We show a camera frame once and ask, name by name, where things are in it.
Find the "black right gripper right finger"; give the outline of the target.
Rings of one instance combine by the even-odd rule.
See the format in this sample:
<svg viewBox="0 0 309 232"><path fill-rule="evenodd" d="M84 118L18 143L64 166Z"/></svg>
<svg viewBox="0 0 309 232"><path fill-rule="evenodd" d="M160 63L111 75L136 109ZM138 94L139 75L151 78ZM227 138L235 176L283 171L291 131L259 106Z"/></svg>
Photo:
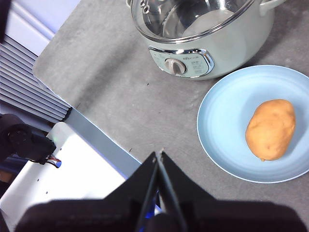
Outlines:
<svg viewBox="0 0 309 232"><path fill-rule="evenodd" d="M162 151L158 156L165 211L186 232L305 232L296 211L272 202L218 200Z"/></svg>

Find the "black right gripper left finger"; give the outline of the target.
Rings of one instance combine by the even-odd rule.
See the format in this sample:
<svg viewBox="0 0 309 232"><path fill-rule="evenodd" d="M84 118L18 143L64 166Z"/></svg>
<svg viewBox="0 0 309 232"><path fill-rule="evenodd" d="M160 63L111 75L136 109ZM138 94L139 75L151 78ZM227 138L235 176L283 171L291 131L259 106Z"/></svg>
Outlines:
<svg viewBox="0 0 309 232"><path fill-rule="evenodd" d="M155 214L155 152L103 199L53 200L30 207L17 232L135 232Z"/></svg>

